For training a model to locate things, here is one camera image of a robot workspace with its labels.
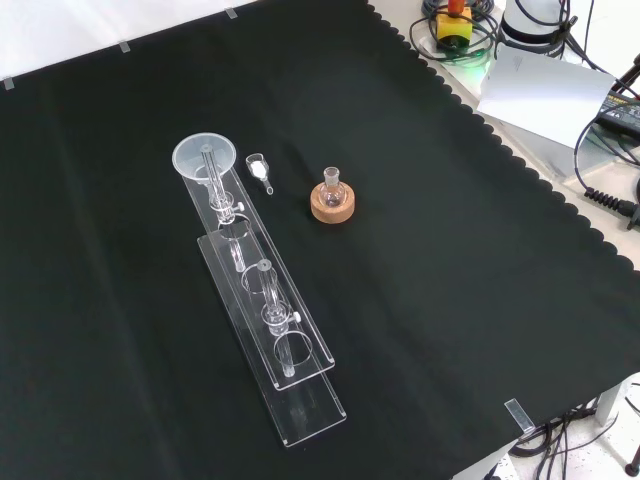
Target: glass tube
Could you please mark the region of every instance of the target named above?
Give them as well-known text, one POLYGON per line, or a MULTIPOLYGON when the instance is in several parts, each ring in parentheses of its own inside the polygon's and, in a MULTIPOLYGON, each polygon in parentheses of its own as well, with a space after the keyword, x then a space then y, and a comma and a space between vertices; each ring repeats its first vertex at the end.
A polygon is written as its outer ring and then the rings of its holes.
POLYGON ((246 270, 244 263, 244 257, 242 256, 242 249, 240 248, 240 242, 236 239, 235 227, 232 224, 229 225, 229 246, 231 248, 231 256, 233 257, 233 263, 236 264, 236 272, 242 273, 246 270))
POLYGON ((277 276, 274 275, 275 272, 269 260, 260 260, 257 267, 258 274, 260 276, 260 284, 262 285, 262 292, 264 293, 264 300, 267 303, 266 317, 269 330, 274 336, 279 337, 276 342, 278 359, 282 364, 285 377, 293 377, 296 371, 293 368, 291 345, 289 344, 289 339, 286 336, 286 333, 289 330, 287 312, 278 296, 277 276))
POLYGON ((204 166, 209 176, 209 183, 207 184, 209 203, 211 208, 216 211, 220 223, 227 225, 235 219, 235 214, 233 213, 233 197, 224 190, 222 177, 216 166, 213 147, 209 144, 203 145, 200 152, 202 153, 204 166))

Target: yellow device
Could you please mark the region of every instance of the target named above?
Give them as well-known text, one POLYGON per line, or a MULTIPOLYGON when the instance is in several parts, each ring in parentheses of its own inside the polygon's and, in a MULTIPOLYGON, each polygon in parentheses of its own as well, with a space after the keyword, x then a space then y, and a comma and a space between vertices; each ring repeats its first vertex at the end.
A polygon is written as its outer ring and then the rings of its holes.
MULTIPOLYGON (((460 14, 471 18, 471 8, 465 7, 460 14)), ((471 43, 473 25, 464 18, 453 18, 443 11, 436 16, 436 38, 451 47, 465 48, 471 43)))

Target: electrical cable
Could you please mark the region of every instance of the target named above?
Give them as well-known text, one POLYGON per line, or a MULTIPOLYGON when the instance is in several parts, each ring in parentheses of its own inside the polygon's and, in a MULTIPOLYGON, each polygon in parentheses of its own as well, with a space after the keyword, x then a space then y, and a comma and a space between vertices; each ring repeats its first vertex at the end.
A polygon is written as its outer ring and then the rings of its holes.
MULTIPOLYGON (((584 50, 582 49, 582 47, 578 44, 578 41, 575 39, 575 37, 573 35, 571 35, 571 33, 569 33, 569 35, 567 36, 567 45, 569 45, 569 48, 571 48, 571 50, 573 50, 575 52, 576 55, 578 55, 580 58, 582 58, 585 62, 587 62, 587 65, 589 65, 593 70, 599 70, 602 73, 606 73, 607 75, 611 75, 609 72, 607 72, 604 68, 596 65, 588 56, 587 54, 584 52, 584 50)), ((630 85, 628 85, 627 83, 623 82, 622 80, 620 80, 619 78, 614 77, 616 83, 618 85, 620 85, 620 87, 622 87, 624 90, 627 90, 628 92, 630 92, 632 95, 634 95, 637 98, 640 98, 640 95, 635 92, 633 90, 633 88, 631 88, 630 85)))
POLYGON ((595 4, 595 0, 591 0, 591 7, 589 8, 589 17, 587 18, 587 29, 584 33, 584 54, 587 54, 587 45, 589 44, 589 30, 591 30, 591 17, 593 16, 593 6, 595 4))
MULTIPOLYGON (((562 14, 565 12, 565 8, 564 8, 564 3, 562 2, 562 0, 558 0, 558 3, 560 3, 560 13, 558 14, 558 21, 561 22, 562 21, 562 14)), ((571 10, 571 2, 570 0, 567 0, 567 18, 569 18, 569 12, 571 10)), ((564 51, 565 48, 567 47, 567 37, 565 36, 562 39, 562 46, 560 47, 560 60, 562 60, 564 58, 564 51)))
POLYGON ((617 151, 615 148, 613 148, 611 146, 611 144, 602 136, 600 135, 600 133, 598 133, 597 130, 591 130, 591 133, 593 133, 593 135, 602 142, 602 144, 607 147, 607 149, 609 149, 609 151, 611 153, 613 153, 616 157, 618 157, 620 160, 623 160, 625 162, 627 162, 629 165, 635 165, 636 167, 640 167, 640 162, 638 161, 638 159, 635 157, 635 155, 633 153, 631 153, 627 148, 625 148, 620 141, 618 141, 618 145, 620 145, 620 148, 622 148, 631 158, 627 158, 624 155, 622 155, 619 151, 617 151))
MULTIPOLYGON (((596 408, 597 408, 597 400, 596 402, 593 403, 593 405, 591 407, 588 407, 588 405, 582 405, 579 406, 577 408, 571 409, 569 412, 567 412, 565 415, 563 415, 563 417, 566 417, 566 420, 568 422, 572 422, 574 420, 582 420, 583 418, 587 418, 590 417, 592 415, 595 415, 596 413, 596 408)), ((553 420, 551 422, 547 422, 544 425, 541 425, 540 427, 536 428, 533 432, 531 432, 529 435, 527 435, 526 437, 520 439, 518 441, 518 443, 509 451, 509 453, 511 455, 514 455, 516 457, 520 457, 520 458, 531 458, 531 457, 535 457, 537 455, 540 455, 542 452, 544 452, 545 450, 547 450, 552 444, 552 432, 553 430, 555 430, 557 427, 559 427, 560 425, 562 425, 563 423, 563 419, 558 419, 558 420, 553 420), (538 445, 537 447, 533 447, 533 448, 524 448, 521 445, 525 444, 525 443, 529 443, 533 440, 535 440, 536 438, 540 437, 544 435, 544 439, 542 441, 542 443, 540 445, 538 445)))
MULTIPOLYGON (((596 138, 599 138, 599 137, 597 136, 597 134, 596 134, 596 131, 595 131, 595 130, 593 131, 593 136, 594 136, 594 137, 596 137, 596 138)), ((596 147, 598 147, 598 148, 600 148, 600 149, 604 150, 604 151, 605 151, 605 152, 607 152, 607 153, 611 153, 612 155, 615 155, 615 154, 616 154, 616 152, 615 152, 615 151, 613 151, 613 150, 611 149, 611 147, 610 147, 608 144, 603 143, 603 142, 602 142, 602 140, 600 140, 600 142, 598 143, 598 142, 596 142, 593 138, 591 138, 591 137, 587 136, 587 141, 588 141, 589 143, 591 143, 591 144, 595 145, 596 147)))
POLYGON ((480 3, 481 3, 481 8, 476 8, 475 6, 471 7, 472 18, 469 18, 461 14, 450 13, 447 11, 446 5, 438 6, 433 9, 427 10, 424 8, 424 4, 423 4, 423 10, 428 11, 428 16, 416 20, 409 27, 409 40, 411 41, 411 45, 423 57, 427 58, 428 60, 434 60, 438 62, 455 62, 456 60, 460 60, 460 59, 478 58, 478 57, 484 56, 486 53, 491 51, 491 49, 495 44, 495 39, 497 38, 497 35, 498 35, 499 25, 498 25, 498 21, 495 18, 493 18, 489 13, 487 13, 487 9, 489 8, 489 6, 493 8, 493 1, 487 4, 486 0, 482 0, 480 3), (476 42, 468 45, 465 48, 454 47, 441 42, 437 38, 437 34, 436 34, 436 31, 434 30, 433 22, 436 19, 437 15, 445 15, 445 14, 449 15, 452 18, 462 18, 466 20, 467 22, 471 23, 476 30, 483 32, 485 35, 479 40, 477 40, 476 42), (490 30, 485 28, 485 26, 482 25, 480 21, 474 20, 473 18, 474 16, 476 16, 476 18, 480 18, 481 20, 485 20, 490 30), (441 49, 447 51, 447 53, 445 53, 443 56, 432 55, 431 53, 425 51, 416 43, 413 32, 416 25, 422 22, 427 22, 427 24, 429 25, 429 31, 431 33, 431 36, 435 40, 436 45, 441 49), (487 40, 489 41, 488 46, 481 47, 476 50, 468 51, 468 49, 474 48, 480 45, 481 43, 486 42, 487 40))
POLYGON ((555 449, 553 450, 553 455, 551 456, 551 462, 549 462, 549 469, 547 470, 547 480, 551 480, 551 472, 553 471, 553 463, 556 459, 556 453, 558 452, 558 448, 560 447, 560 441, 562 440, 562 436, 565 433, 567 428, 567 421, 562 417, 562 428, 560 429, 560 435, 558 435, 558 442, 556 443, 555 449))
POLYGON ((587 184, 584 182, 584 179, 580 175, 580 169, 578 167, 578 150, 580 149, 580 144, 582 143, 582 139, 584 138, 584 136, 587 134, 587 132, 589 131, 591 126, 595 123, 595 121, 599 118, 600 115, 606 115, 607 113, 612 112, 613 110, 625 107, 627 105, 640 105, 640 101, 634 101, 634 102, 629 102, 629 103, 621 103, 621 104, 615 105, 613 107, 610 107, 610 108, 607 108, 606 110, 601 111, 598 115, 596 115, 584 127, 584 129, 582 130, 582 133, 580 133, 580 135, 578 136, 578 141, 576 142, 576 145, 575 145, 575 147, 573 149, 573 169, 574 169, 574 171, 576 173, 576 177, 578 178, 578 181, 580 182, 580 185, 582 185, 584 187, 584 189, 587 191, 587 193, 589 193, 589 190, 593 191, 593 189, 591 187, 588 187, 587 184))
POLYGON ((627 401, 627 403, 629 404, 629 406, 631 407, 631 409, 636 412, 638 415, 640 415, 640 409, 638 407, 636 407, 631 400, 629 400, 629 397, 624 397, 624 399, 627 401))
MULTIPOLYGON (((567 423, 567 430, 569 429, 569 425, 571 424, 571 420, 567 423)), ((567 480, 567 466, 569 465, 569 434, 567 430, 564 431, 564 461, 562 462, 562 480, 567 480)))
MULTIPOLYGON (((631 384, 632 387, 640 387, 640 383, 632 383, 631 384)), ((631 407, 631 409, 636 412, 638 415, 640 415, 640 408, 636 407, 631 400, 629 400, 629 397, 624 397, 624 399, 627 401, 627 403, 629 404, 629 406, 631 407)))
POLYGON ((558 453, 554 453, 554 455, 562 455, 564 453, 569 453, 569 452, 573 452, 574 450, 580 450, 581 448, 584 448, 588 445, 591 445, 593 442, 595 442, 596 440, 598 440, 600 437, 602 437, 605 433, 607 433, 609 430, 611 430, 613 428, 613 426, 616 424, 616 422, 618 421, 618 415, 616 415, 616 418, 613 419, 613 422, 611 422, 611 425, 609 425, 607 428, 605 428, 602 432, 600 432, 595 438, 589 440, 587 443, 584 443, 582 445, 578 445, 577 447, 573 447, 573 448, 569 448, 566 450, 562 450, 558 453))
POLYGON ((633 162, 634 162, 636 165, 640 165, 640 160, 638 160, 638 157, 636 157, 636 156, 633 154, 633 152, 631 152, 631 150, 629 150, 627 147, 625 147, 625 146, 622 144, 622 142, 621 142, 620 140, 618 140, 618 145, 620 145, 620 148, 621 148, 622 150, 624 150, 624 152, 625 152, 627 155, 629 155, 629 156, 631 157, 631 159, 633 160, 633 162))

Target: clear acrylic rack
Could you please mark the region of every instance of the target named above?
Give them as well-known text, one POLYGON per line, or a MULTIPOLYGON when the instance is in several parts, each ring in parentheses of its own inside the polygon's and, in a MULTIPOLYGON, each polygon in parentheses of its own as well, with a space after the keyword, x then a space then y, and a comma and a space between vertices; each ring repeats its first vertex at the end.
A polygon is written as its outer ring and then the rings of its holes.
POLYGON ((207 235, 198 244, 285 446, 344 421, 326 371, 335 359, 233 170, 220 135, 183 140, 173 163, 207 235))

